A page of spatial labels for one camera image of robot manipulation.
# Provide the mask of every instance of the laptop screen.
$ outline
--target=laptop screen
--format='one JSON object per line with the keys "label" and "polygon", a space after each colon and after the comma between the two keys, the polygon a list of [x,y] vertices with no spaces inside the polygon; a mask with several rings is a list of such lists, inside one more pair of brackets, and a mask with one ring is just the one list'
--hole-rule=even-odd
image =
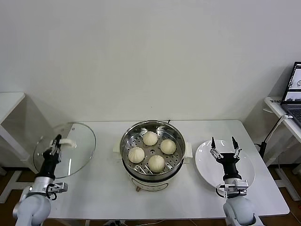
{"label": "laptop screen", "polygon": [[301,62],[295,62],[282,103],[301,103]]}

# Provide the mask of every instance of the steamed bun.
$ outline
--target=steamed bun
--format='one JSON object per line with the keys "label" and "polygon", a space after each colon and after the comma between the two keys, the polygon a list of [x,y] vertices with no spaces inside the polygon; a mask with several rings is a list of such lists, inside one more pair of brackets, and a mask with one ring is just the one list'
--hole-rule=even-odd
{"label": "steamed bun", "polygon": [[143,136],[143,143],[145,143],[148,146],[155,145],[158,141],[158,136],[156,133],[148,131]]}
{"label": "steamed bun", "polygon": [[160,149],[165,154],[173,154],[175,152],[175,143],[170,139],[163,140],[160,144]]}
{"label": "steamed bun", "polygon": [[149,159],[149,168],[155,173],[161,172],[165,167],[165,160],[160,155],[154,155]]}
{"label": "steamed bun", "polygon": [[133,147],[129,152],[128,152],[128,159],[132,163],[140,163],[144,159],[144,150],[140,147]]}

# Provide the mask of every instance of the laptop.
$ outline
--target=laptop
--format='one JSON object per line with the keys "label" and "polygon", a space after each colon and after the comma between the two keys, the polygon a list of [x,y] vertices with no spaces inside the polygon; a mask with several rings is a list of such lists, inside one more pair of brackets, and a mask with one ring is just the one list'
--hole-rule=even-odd
{"label": "laptop", "polygon": [[295,62],[293,65],[281,106],[301,127],[301,62]]}

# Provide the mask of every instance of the wooden floor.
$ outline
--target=wooden floor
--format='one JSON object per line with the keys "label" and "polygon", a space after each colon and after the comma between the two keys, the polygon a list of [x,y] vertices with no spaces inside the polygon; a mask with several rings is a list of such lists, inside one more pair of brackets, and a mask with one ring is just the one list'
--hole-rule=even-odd
{"label": "wooden floor", "polygon": [[[279,179],[275,170],[273,168],[269,169],[270,173],[272,174],[274,179]],[[301,180],[298,179],[297,176],[291,173],[291,168],[286,167],[283,168],[286,175],[292,182],[293,186],[301,196]],[[2,193],[3,189],[5,188],[7,182],[9,181],[10,177],[13,175],[13,171],[8,171],[6,176],[0,176],[0,193]],[[34,174],[30,171],[24,171],[19,178],[20,182],[33,182],[34,181]],[[282,195],[284,196],[291,212],[301,220],[301,202],[295,202],[291,199],[290,195],[288,194],[285,188],[280,189]],[[0,204],[0,225],[6,226],[14,226],[15,219],[12,217],[12,210],[15,204],[19,201],[22,191],[15,190],[13,191],[8,200],[5,204]],[[266,226],[300,226],[298,221],[293,217],[290,213],[284,216],[277,216],[277,217],[261,217],[261,220]],[[106,221],[91,221],[91,226],[102,226]],[[158,221],[127,221],[126,224],[128,226],[135,226],[140,224],[146,223],[154,223]],[[210,220],[193,220],[193,222],[198,226],[226,226],[224,219],[210,219]],[[44,226],[63,226],[60,222],[47,219],[44,223]],[[189,220],[166,220],[161,223],[156,224],[155,226],[194,226],[194,224]]]}

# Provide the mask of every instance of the pot handle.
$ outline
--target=pot handle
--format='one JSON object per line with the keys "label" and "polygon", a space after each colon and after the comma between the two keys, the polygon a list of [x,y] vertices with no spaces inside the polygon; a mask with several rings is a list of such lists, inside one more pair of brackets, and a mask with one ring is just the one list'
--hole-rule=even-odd
{"label": "pot handle", "polygon": [[191,143],[185,142],[185,147],[184,164],[190,163],[190,159],[193,157]]}
{"label": "pot handle", "polygon": [[118,142],[116,142],[116,144],[113,147],[115,159],[121,159],[119,144],[120,144],[120,140]]}

